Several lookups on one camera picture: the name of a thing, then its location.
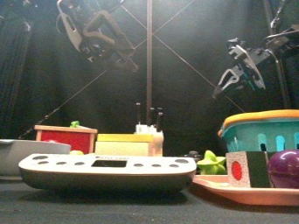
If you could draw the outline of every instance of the red box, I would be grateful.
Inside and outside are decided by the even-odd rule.
[[[71,145],[72,151],[83,151],[84,154],[95,150],[95,141],[99,131],[88,128],[68,128],[35,125],[38,130],[36,141],[56,141]]]

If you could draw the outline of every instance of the red sticker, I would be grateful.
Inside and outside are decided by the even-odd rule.
[[[232,177],[236,180],[242,179],[242,166],[238,161],[234,161],[234,163],[231,164],[231,173],[232,173]]]

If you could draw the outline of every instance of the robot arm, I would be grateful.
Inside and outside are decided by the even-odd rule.
[[[59,0],[58,8],[70,41],[88,60],[102,60],[110,67],[135,72],[138,65],[130,58],[135,48],[110,12],[100,8],[99,2]]]
[[[254,90],[266,88],[259,68],[274,58],[291,57],[299,52],[299,24],[264,40],[268,40],[266,48],[251,50],[246,49],[238,39],[228,41],[228,54],[236,65],[222,75],[219,85],[214,89],[214,98],[234,89],[242,89],[244,85],[250,85]]]

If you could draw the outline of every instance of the yellow basket rim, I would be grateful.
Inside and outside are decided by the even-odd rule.
[[[262,122],[268,119],[279,119],[279,118],[299,119],[299,109],[278,109],[278,110],[268,110],[262,112],[251,112],[232,115],[224,120],[222,129],[219,131],[219,136],[222,136],[222,131],[235,123],[254,122],[254,121]]]

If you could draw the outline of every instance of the purple egg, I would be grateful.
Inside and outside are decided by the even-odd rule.
[[[279,151],[268,159],[267,172],[274,187],[299,188],[299,150]]]

